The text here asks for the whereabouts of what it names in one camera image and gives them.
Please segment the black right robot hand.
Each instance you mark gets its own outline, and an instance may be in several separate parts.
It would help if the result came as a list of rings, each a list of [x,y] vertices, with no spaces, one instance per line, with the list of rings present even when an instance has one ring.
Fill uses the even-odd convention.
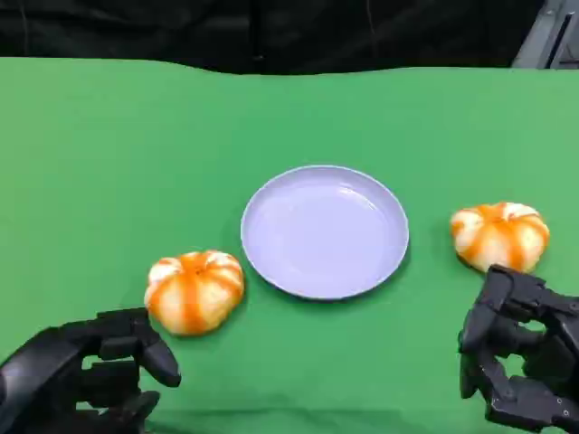
[[[578,431],[578,299],[493,265],[458,337],[460,396],[486,420],[538,433]]]

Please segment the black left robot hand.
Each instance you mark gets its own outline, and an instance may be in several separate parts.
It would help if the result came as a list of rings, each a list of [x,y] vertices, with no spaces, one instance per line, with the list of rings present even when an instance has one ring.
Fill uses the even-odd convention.
[[[159,402],[139,388],[182,381],[177,360],[145,308],[43,329],[1,364],[4,433],[142,433]]]

